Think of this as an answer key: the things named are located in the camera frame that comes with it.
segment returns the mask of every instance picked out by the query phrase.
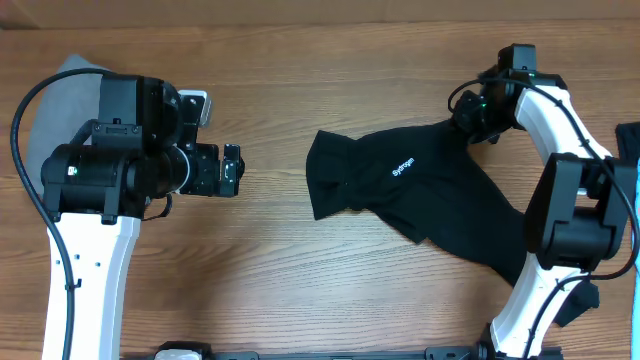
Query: wooden table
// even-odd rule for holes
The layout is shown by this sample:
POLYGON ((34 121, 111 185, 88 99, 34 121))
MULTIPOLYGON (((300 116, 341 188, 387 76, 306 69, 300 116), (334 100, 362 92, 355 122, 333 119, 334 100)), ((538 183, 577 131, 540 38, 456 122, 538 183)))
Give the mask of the wooden table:
MULTIPOLYGON (((0 358, 39 359, 49 288, 45 227, 13 168, 9 123, 72 53, 209 91, 213 125, 199 141, 241 144, 247 162, 239 197, 179 197, 169 218, 143 225, 123 354, 174 339, 261 353, 471 344, 511 288, 367 211, 314 221, 305 159, 319 129, 357 138, 446 119, 450 91, 513 42, 537 45, 539 69, 564 77, 591 133, 616 152, 616 124, 640 119, 634 21, 0 33, 0 358)), ((35 109, 23 122, 23 156, 35 109)), ((542 170, 527 134, 511 130, 470 151, 524 210, 542 170)), ((599 271, 619 268, 628 247, 599 271)), ((546 337, 568 359, 629 358, 633 275, 599 286, 599 309, 546 337)))

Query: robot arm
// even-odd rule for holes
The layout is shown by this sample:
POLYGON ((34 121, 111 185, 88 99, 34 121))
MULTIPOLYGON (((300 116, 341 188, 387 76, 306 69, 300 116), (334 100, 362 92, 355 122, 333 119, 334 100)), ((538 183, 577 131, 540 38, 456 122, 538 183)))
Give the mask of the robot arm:
MULTIPOLYGON (((571 106, 567 90, 557 86, 539 86, 539 88, 556 99, 562 100, 563 105, 572 113, 582 133, 601 158, 611 156, 611 153, 596 142, 580 121, 571 106)), ((545 165, 553 153, 571 153, 579 158, 591 158, 582 147, 566 115, 551 101, 535 91, 531 89, 522 91, 516 105, 515 119, 531 136, 545 165)), ((536 254, 527 254, 524 268, 509 301, 491 322, 490 335, 495 351, 512 358, 522 358, 529 341, 529 331, 544 301, 560 281, 581 274, 584 274, 583 271, 575 267, 554 266, 545 270, 540 266, 536 254)), ((570 282, 553 297, 536 329, 529 356, 540 355, 544 334, 577 285, 577 281, 570 282)))
POLYGON ((525 213, 529 254, 507 305, 478 344, 476 357, 483 360, 561 359, 561 352, 542 349, 542 339, 578 282, 561 288, 546 309, 544 303, 558 283, 586 275, 601 260, 612 258, 627 221, 621 198, 611 196, 615 193, 611 181, 583 147, 565 112, 531 87, 562 102, 625 193, 633 193, 635 187, 635 168, 612 159, 596 142, 573 110, 564 81, 558 75, 537 72, 535 55, 531 45, 514 44, 501 50, 498 65, 477 81, 484 84, 480 94, 465 91, 453 110, 452 121, 469 134, 471 142, 495 143, 500 133, 511 127, 526 130, 545 164, 525 213), (598 204, 577 207, 578 195, 597 199, 598 204), (531 337, 538 313, 542 316, 531 337))
MULTIPOLYGON (((105 75, 100 95, 99 117, 84 131, 91 145, 82 145, 86 138, 60 145, 42 167, 45 208, 62 235, 76 284, 71 360, 119 358, 129 262, 151 199, 171 193, 232 197, 244 171, 239 146, 225 145, 219 162, 216 145, 196 143, 198 128, 211 116, 206 92, 105 75)), ((42 359, 59 360, 67 289, 51 232, 49 238, 42 359)))

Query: black cloth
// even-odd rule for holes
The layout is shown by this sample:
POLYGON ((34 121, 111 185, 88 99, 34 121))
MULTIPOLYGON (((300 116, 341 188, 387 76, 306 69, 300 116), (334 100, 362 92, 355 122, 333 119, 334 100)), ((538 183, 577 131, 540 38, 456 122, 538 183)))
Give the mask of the black cloth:
POLYGON ((640 122, 616 126, 620 159, 638 162, 640 157, 640 122))
MULTIPOLYGON (((467 140, 450 122, 359 140, 319 131, 307 157, 315 219, 366 208, 414 242, 429 238, 515 285, 526 258, 524 217, 471 159, 467 140)), ((556 322, 598 305, 597 287, 580 284, 556 322)))

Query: gray cloth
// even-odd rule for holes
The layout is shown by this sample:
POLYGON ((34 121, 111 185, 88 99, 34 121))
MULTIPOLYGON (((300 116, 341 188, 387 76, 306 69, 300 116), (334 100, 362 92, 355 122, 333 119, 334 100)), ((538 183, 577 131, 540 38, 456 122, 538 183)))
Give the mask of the gray cloth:
MULTIPOLYGON (((79 55, 71 55, 58 72, 103 67, 79 55)), ((44 187, 40 170, 44 161, 60 144, 68 143, 87 120, 98 118, 102 75, 76 75, 48 86, 38 107, 27 147, 26 169, 40 195, 44 187)))

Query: black wire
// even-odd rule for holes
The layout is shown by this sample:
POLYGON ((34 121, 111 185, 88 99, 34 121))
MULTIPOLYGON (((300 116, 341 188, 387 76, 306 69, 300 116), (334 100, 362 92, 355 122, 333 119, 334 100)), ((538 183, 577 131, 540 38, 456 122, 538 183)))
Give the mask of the black wire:
POLYGON ((638 250, 640 249, 640 241, 638 241, 638 234, 640 234, 640 231, 638 230, 638 218, 636 217, 636 214, 634 212, 634 207, 631 205, 631 202, 629 201, 629 197, 627 197, 627 195, 624 193, 624 191, 622 190, 622 187, 620 186, 620 183, 618 183, 618 181, 616 180, 615 176, 613 175, 613 173, 611 172, 611 170, 609 169, 607 164, 604 162, 604 160, 602 158, 600 158, 600 156, 596 153, 595 150, 593 150, 593 148, 589 144, 589 140, 587 140, 584 137, 584 134, 580 130, 580 127, 578 126, 578 122, 573 117, 571 112, 564 106, 564 104, 562 104, 561 100, 558 100, 555 97, 553 97, 551 94, 549 94, 548 92, 546 92, 544 90, 541 90, 538 87, 536 87, 534 85, 531 85, 531 84, 528 84, 528 83, 523 82, 523 81, 505 79, 505 78, 476 79, 476 80, 472 80, 472 81, 467 81, 466 83, 458 86, 451 93, 451 95, 449 96, 449 99, 447 101, 447 107, 449 108, 449 111, 453 112, 453 108, 451 107, 451 100, 462 89, 464 89, 464 88, 466 88, 466 87, 468 87, 470 85, 485 84, 485 83, 513 84, 513 85, 519 85, 519 86, 531 89, 532 91, 535 91, 536 93, 538 93, 538 94, 544 96, 545 98, 549 99, 549 101, 551 101, 555 106, 559 107, 560 110, 562 110, 562 112, 565 114, 565 116, 567 117, 567 119, 571 123, 571 127, 573 127, 573 130, 575 131, 576 135, 578 136, 578 140, 580 140, 580 142, 582 143, 582 146, 587 150, 589 155, 591 155, 591 157, 593 157, 599 163, 600 167, 604 170, 605 175, 611 181, 611 185, 614 187, 616 192, 622 198, 622 202, 624 203, 624 206, 627 209, 627 212, 629 213, 629 217, 631 218, 631 231, 633 232, 633 236, 636 238, 636 241, 634 241, 633 245, 632 245, 631 256, 629 257, 629 260, 627 261, 627 263, 620 270, 618 270, 618 271, 616 271, 614 273, 611 273, 611 274, 606 274, 606 275, 587 274, 587 275, 573 276, 573 277, 570 277, 570 278, 567 278, 567 279, 564 279, 564 280, 558 282, 558 284, 555 286, 555 288, 551 291, 551 293, 549 294, 547 299, 542 304, 542 307, 538 311, 538 314, 536 315, 536 318, 535 318, 535 320, 533 322, 533 325, 531 326, 531 330, 529 330, 529 339, 527 341, 527 346, 525 348, 525 351, 524 351, 524 353, 522 355, 522 359, 526 360, 528 358, 528 356, 529 356, 529 351, 531 350, 531 346, 533 344, 533 339, 535 338, 536 329, 540 325, 540 321, 542 320, 542 316, 544 315, 544 312, 547 310, 547 307, 549 307, 549 304, 553 300, 554 296, 558 293, 558 291, 560 291, 566 284, 568 284, 570 282, 573 282, 573 281, 612 280, 612 279, 618 278, 618 277, 626 274, 629 270, 631 270, 631 268, 633 268, 633 265, 634 265, 636 259, 638 258, 638 250))
POLYGON ((159 215, 155 215, 146 219, 142 219, 142 221, 149 221, 149 220, 154 220, 154 219, 158 219, 161 217, 167 217, 169 215, 169 213, 171 212, 171 208, 173 207, 173 197, 171 196, 171 193, 167 193, 167 204, 164 206, 164 210, 162 210, 162 212, 159 215))
POLYGON ((65 289, 67 291, 67 322, 65 328, 64 335, 64 345, 62 348, 62 359, 68 360, 71 355, 71 342, 73 339, 73 323, 74 323, 74 311, 75 311, 75 284, 73 281, 73 270, 71 269, 71 260, 69 259, 69 253, 67 252, 67 247, 64 245, 64 241, 62 240, 62 236, 60 236, 60 232, 58 228, 55 226, 49 215, 47 214, 46 209, 44 208, 44 204, 38 197, 36 190, 33 188, 33 184, 31 184, 31 180, 29 180, 29 176, 27 175, 27 171, 24 168, 24 164, 22 162, 22 158, 20 157, 20 149, 18 146, 18 130, 20 129, 20 120, 22 120, 22 115, 24 114, 25 109, 33 100, 33 98, 45 87, 50 85, 51 83, 58 81, 60 79, 64 79, 69 76, 79 75, 79 74, 112 74, 112 72, 102 69, 76 69, 63 71, 54 76, 51 76, 48 79, 41 81, 38 85, 36 85, 29 93, 22 99, 18 109, 16 110, 15 115, 13 116, 13 122, 11 123, 11 134, 9 136, 9 143, 11 145, 11 156, 13 157, 13 164, 16 166, 16 170, 18 171, 18 176, 20 177, 20 181, 22 181, 22 185, 24 185, 29 198, 35 205, 38 213, 44 220, 44 223, 49 228, 51 232, 51 236, 53 237, 58 251, 60 252, 60 258, 62 261, 62 268, 64 270, 65 276, 65 289))

